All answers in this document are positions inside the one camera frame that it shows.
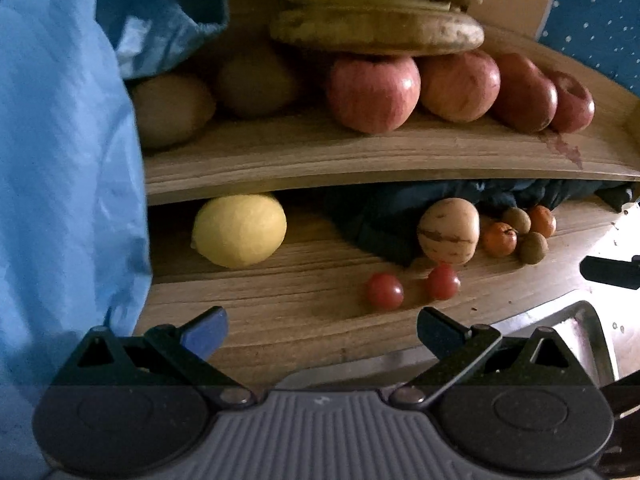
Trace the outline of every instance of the cherry tomato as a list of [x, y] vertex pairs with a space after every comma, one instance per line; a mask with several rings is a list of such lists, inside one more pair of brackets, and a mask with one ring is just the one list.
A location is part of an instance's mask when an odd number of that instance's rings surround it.
[[367, 282], [367, 299], [380, 310], [395, 310], [404, 300], [402, 283], [388, 272], [376, 272]]
[[460, 290], [460, 280], [449, 264], [440, 264], [424, 280], [424, 288], [432, 300], [448, 300]]

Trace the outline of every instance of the dotted wallpaper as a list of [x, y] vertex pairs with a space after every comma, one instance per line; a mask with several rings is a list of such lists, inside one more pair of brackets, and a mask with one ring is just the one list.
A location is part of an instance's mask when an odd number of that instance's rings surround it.
[[640, 97], [640, 0], [554, 0], [540, 43]]

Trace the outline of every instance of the red apple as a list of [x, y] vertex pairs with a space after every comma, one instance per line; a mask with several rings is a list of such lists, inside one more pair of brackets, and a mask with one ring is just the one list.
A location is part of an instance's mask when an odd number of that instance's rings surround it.
[[524, 134], [544, 130], [558, 108], [558, 92], [551, 79], [522, 54], [503, 54], [495, 62], [501, 83], [492, 113]]
[[384, 134], [404, 123], [420, 97], [420, 73], [410, 57], [368, 60], [341, 56], [332, 66], [326, 96], [335, 119], [365, 134]]
[[481, 50], [418, 60], [422, 77], [420, 102], [432, 114], [454, 123], [482, 117], [500, 91], [494, 58]]
[[565, 72], [555, 70], [547, 76], [558, 90], [558, 110], [551, 128], [559, 134], [574, 134], [589, 126], [596, 112], [591, 92]]

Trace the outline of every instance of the screw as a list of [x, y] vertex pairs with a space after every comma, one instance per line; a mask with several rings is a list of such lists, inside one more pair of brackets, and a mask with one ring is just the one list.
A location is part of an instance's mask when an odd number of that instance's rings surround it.
[[415, 386], [401, 386], [391, 394], [391, 402], [394, 404], [420, 404], [424, 399], [424, 392]]
[[253, 399], [253, 394], [246, 388], [240, 386], [234, 386], [231, 388], [225, 388], [220, 393], [220, 400], [225, 404], [244, 406], [249, 404]]

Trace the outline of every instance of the wooden shelf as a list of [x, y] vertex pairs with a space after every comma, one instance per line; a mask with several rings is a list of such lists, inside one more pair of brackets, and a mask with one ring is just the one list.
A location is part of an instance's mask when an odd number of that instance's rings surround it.
[[[190, 248], [198, 203], [150, 211], [154, 284], [137, 332], [180, 325], [210, 306], [228, 311], [230, 333], [212, 359], [246, 384], [274, 384], [301, 368], [370, 357], [416, 346], [415, 317], [424, 305], [420, 276], [426, 259], [401, 269], [343, 241], [312, 205], [283, 201], [289, 230], [268, 260], [243, 270], [214, 266]], [[460, 269], [462, 290], [436, 305], [459, 322], [495, 322], [575, 288], [590, 288], [578, 272], [588, 253], [630, 259], [640, 253], [635, 207], [613, 213], [602, 202], [566, 202], [556, 209], [558, 232], [536, 266], [493, 259], [482, 249]], [[362, 285], [372, 272], [396, 272], [404, 283], [402, 310], [372, 314]]]
[[485, 28], [491, 54], [523, 52], [539, 66], [574, 74], [594, 95], [596, 117], [564, 136], [581, 167], [542, 137], [482, 118], [452, 124], [418, 106], [398, 131], [361, 136], [322, 106], [257, 121], [216, 120], [188, 144], [145, 157], [150, 205], [239, 192], [444, 178], [640, 180], [640, 153], [623, 126], [638, 98], [603, 75], [538, 43]]

